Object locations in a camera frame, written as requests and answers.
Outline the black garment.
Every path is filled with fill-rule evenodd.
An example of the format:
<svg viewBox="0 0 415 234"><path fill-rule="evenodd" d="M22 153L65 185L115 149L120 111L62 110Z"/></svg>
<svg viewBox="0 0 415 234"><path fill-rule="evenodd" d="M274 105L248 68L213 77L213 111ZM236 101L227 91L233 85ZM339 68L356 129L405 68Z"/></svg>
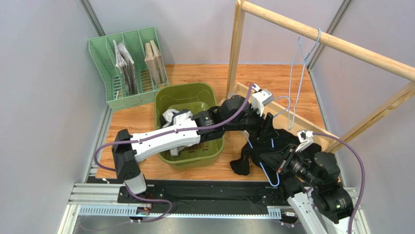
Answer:
<svg viewBox="0 0 415 234"><path fill-rule="evenodd" d="M277 179L288 179L290 177L299 177L304 181L312 181L324 174L324 168L315 162L322 155L321 146L313 143L302 152L297 152L298 161L293 173L278 175L276 172L266 172L260 163L259 155L262 153L271 153L286 151L289 144L299 145L300 141L297 135L294 135L284 129L278 129L274 136L261 142L248 138L248 142L241 150L241 157L230 162L232 171L241 176L250 174L250 162L259 167L269 177L273 184Z"/></svg>

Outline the light blue wire hanger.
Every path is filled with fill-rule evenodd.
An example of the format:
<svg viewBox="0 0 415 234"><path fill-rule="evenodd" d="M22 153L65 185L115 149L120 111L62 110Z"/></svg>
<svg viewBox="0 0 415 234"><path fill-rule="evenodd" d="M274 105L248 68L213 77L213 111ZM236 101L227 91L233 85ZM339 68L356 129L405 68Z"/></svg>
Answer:
<svg viewBox="0 0 415 234"><path fill-rule="evenodd" d="M308 60L309 60L310 56L312 55L312 53L314 52L316 47L319 45L320 38L321 38L321 29L318 28L317 40L316 40L314 46L311 48L311 50L306 54L305 51L304 51L303 45L302 45L302 38L298 37L296 47L295 47L295 50L294 50L294 54L293 54L293 58L292 58L292 63L291 63L291 66L290 66L289 93L288 93L288 98L289 99L291 99L292 75L293 75L294 61L295 61L295 57L296 57L298 48L300 49L300 52L301 52L303 64L302 64L301 78L300 78L300 81L299 81L295 101L294 101L293 104L291 103L291 101L289 101L288 109L290 111L292 111L293 114L291 114L289 112L288 115L287 115L287 120L288 120L287 128L288 128L288 130L292 130L293 127L294 127L295 119L296 119L295 114L296 114L296 109L297 109L297 105L299 103L299 98L300 98L300 94L301 94L301 90L302 90L302 83L303 83L303 79L304 79L306 65L308 63Z"/></svg>
<svg viewBox="0 0 415 234"><path fill-rule="evenodd" d="M288 144L295 143L295 138L286 130L276 130L273 126L272 114L259 114L258 108L251 103L244 104L245 98L234 95L224 101L221 112L227 119L239 109L242 111L226 125L228 131L241 131L247 138L247 143L241 149L241 156L231 161L232 171L240 176L250 174L250 161L265 174L270 186L280 186L281 179L276 172L275 155L283 152Z"/></svg>

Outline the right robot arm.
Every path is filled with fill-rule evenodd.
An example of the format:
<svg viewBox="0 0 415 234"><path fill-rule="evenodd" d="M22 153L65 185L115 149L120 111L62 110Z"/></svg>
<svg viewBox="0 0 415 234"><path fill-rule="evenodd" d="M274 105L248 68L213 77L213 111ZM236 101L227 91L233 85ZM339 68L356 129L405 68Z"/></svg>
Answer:
<svg viewBox="0 0 415 234"><path fill-rule="evenodd" d="M254 150L253 162L270 185L281 189L283 200L306 222L309 234L350 234L354 204L339 185L340 168L334 156L313 143L304 150L295 144Z"/></svg>

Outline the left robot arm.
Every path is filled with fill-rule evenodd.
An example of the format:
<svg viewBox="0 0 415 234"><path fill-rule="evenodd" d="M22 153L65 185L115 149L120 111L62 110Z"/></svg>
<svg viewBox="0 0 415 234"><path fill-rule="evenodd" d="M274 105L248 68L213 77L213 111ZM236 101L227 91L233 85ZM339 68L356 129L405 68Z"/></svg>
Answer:
<svg viewBox="0 0 415 234"><path fill-rule="evenodd" d="M170 123L158 130L130 134L122 130L112 146L117 179L125 182L130 193L147 190L146 180L138 163L151 155L180 147L189 147L217 140L230 131L274 132L272 124L264 125L264 108L273 100L264 91L256 92L251 99L234 95L222 105L178 120L184 112L176 113Z"/></svg>

